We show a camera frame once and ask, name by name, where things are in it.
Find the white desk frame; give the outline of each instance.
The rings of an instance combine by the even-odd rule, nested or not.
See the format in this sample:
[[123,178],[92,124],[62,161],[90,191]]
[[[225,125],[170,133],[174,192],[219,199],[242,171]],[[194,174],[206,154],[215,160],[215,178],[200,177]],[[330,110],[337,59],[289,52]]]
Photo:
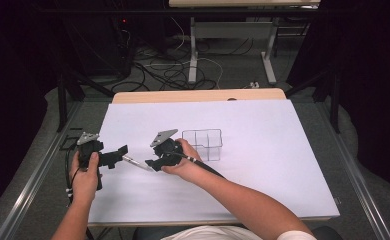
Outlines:
[[[251,1],[194,1],[194,0],[170,0],[171,7],[265,7],[265,6],[302,6],[317,5],[320,1],[301,0],[251,0]],[[261,52],[264,69],[269,84],[276,84],[276,77],[270,62],[276,39],[279,18],[273,18],[272,22],[195,22],[191,18],[191,61],[189,68],[189,83],[196,82],[198,65],[198,52],[196,51],[196,38],[258,38],[267,39],[266,51]]]

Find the white paper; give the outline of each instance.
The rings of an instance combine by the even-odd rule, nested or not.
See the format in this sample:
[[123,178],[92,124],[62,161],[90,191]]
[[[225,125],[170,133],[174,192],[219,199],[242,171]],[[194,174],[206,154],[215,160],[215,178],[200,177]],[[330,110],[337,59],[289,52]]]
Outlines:
[[[160,131],[221,129],[220,160],[206,162],[227,179],[264,192],[298,217],[339,216],[317,160],[289,100],[111,104],[99,140],[102,152],[128,145],[139,162],[157,156],[149,146]],[[232,221],[209,194],[177,176],[127,162],[100,168],[89,222]]]

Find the wire mesh basket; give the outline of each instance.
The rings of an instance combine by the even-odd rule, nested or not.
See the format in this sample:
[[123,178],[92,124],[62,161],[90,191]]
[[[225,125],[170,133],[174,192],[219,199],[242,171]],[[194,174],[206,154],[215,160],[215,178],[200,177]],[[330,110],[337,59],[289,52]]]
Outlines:
[[186,139],[203,161],[219,161],[222,142],[220,129],[185,130],[182,138]]

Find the finger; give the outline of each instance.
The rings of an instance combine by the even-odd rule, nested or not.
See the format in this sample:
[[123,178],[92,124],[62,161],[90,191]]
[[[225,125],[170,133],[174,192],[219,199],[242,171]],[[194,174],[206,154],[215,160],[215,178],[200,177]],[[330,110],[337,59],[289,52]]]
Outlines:
[[79,169],[79,151],[76,151],[73,156],[73,161],[71,162],[71,174],[74,174],[74,172]]
[[161,171],[170,174],[170,167],[168,167],[168,166],[162,166],[162,167],[161,167]]
[[180,142],[182,144],[182,150],[183,153],[188,155],[189,157],[196,158],[196,160],[201,161],[201,156],[199,156],[199,153],[192,147],[192,145],[189,144],[189,142],[183,138],[176,139],[176,141]]
[[99,163],[99,155],[97,152],[93,152],[90,155],[88,172],[92,174],[96,174],[98,171],[98,163]]

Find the desk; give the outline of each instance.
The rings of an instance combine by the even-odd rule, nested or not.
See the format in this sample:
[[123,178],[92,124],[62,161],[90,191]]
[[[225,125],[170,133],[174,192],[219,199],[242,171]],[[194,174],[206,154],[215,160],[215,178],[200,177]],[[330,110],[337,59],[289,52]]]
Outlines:
[[[318,5],[320,0],[170,0],[170,7],[194,8],[194,7],[276,7],[276,6],[306,6]],[[266,51],[261,57],[270,84],[276,84],[270,55],[273,49],[279,26],[279,18],[273,18],[272,22],[195,22],[191,17],[191,63],[188,81],[196,82],[196,67],[198,52],[196,51],[196,38],[259,38],[268,39]]]
[[[278,89],[120,93],[109,106],[99,140],[105,152],[127,144],[128,155],[142,162],[156,159],[149,144],[158,131],[217,127],[223,131],[221,160],[206,164],[271,195],[300,218],[339,216],[292,103]],[[126,162],[100,170],[104,188],[96,193],[89,226],[237,222],[209,194],[177,176]]]

